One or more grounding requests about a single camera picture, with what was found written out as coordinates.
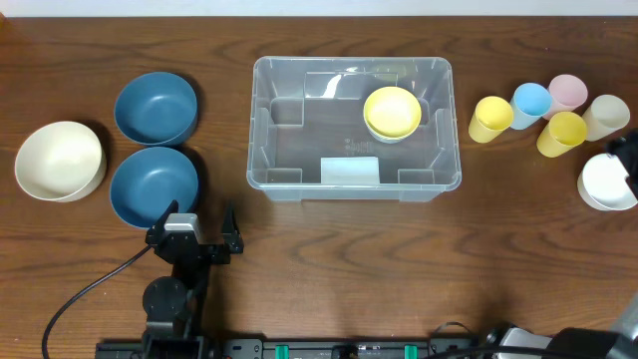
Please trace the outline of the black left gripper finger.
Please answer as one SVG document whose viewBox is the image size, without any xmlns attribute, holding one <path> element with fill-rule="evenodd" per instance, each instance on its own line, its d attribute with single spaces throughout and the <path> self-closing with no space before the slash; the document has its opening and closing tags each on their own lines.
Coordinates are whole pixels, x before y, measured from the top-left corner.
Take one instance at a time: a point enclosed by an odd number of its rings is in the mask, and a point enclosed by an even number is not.
<svg viewBox="0 0 638 359">
<path fill-rule="evenodd" d="M 168 217 L 178 211 L 178 202 L 174 199 L 159 219 L 147 230 L 146 244 L 160 244 L 164 238 L 164 225 Z"/>
<path fill-rule="evenodd" d="M 242 253 L 244 242 L 236 223 L 234 206 L 229 203 L 224 212 L 223 224 L 221 227 L 221 236 L 224 243 L 228 246 L 230 253 Z"/>
</svg>

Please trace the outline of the pale grey small bowl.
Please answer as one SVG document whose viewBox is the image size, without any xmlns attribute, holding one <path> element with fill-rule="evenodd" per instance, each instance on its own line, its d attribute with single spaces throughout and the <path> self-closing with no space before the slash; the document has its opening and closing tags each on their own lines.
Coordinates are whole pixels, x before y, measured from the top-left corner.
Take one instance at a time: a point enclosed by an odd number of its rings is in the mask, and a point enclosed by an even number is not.
<svg viewBox="0 0 638 359">
<path fill-rule="evenodd" d="M 407 135 L 400 136 L 400 137 L 388 137 L 378 133 L 374 128 L 370 127 L 369 125 L 367 125 L 367 129 L 374 139 L 384 144 L 396 144 L 398 142 L 401 142 L 407 139 L 409 136 L 411 136 L 415 132 L 415 131 L 412 131 L 408 133 Z"/>
</svg>

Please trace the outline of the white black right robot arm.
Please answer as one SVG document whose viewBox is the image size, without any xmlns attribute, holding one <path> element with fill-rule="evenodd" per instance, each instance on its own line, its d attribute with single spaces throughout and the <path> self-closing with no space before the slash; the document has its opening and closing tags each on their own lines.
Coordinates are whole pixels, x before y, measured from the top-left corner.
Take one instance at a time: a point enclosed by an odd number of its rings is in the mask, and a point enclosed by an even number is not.
<svg viewBox="0 0 638 359">
<path fill-rule="evenodd" d="M 590 206 L 621 211 L 637 206 L 637 131 L 609 142 L 591 158 L 577 180 Z M 600 358 L 637 359 L 637 300 L 633 299 L 608 331 L 566 328 L 553 336 L 510 327 L 489 339 L 500 359 Z"/>
</svg>

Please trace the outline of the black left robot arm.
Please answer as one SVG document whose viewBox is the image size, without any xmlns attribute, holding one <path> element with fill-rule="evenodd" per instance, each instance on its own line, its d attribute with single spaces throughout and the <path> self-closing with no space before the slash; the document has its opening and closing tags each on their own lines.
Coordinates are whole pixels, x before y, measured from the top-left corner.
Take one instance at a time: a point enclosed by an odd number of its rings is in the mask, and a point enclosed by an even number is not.
<svg viewBox="0 0 638 359">
<path fill-rule="evenodd" d="M 220 358 L 220 345 L 201 330 L 201 317 L 210 268 L 230 262 L 244 243 L 234 209 L 228 206 L 221 226 L 221 243 L 202 239 L 197 215 L 180 213 L 174 200 L 148 229 L 146 244 L 172 266 L 169 276 L 152 281 L 143 295 L 147 314 L 143 359 Z"/>
</svg>

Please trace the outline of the white small bowl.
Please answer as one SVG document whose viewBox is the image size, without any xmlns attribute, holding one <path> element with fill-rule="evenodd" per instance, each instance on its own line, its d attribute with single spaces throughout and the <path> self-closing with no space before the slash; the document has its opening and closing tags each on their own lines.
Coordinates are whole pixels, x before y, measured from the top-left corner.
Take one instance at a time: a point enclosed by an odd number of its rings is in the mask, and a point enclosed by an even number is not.
<svg viewBox="0 0 638 359">
<path fill-rule="evenodd" d="M 577 188 L 581 198 L 594 209 L 622 211 L 637 204 L 628 179 L 628 172 L 616 156 L 600 154 L 585 164 Z"/>
</svg>

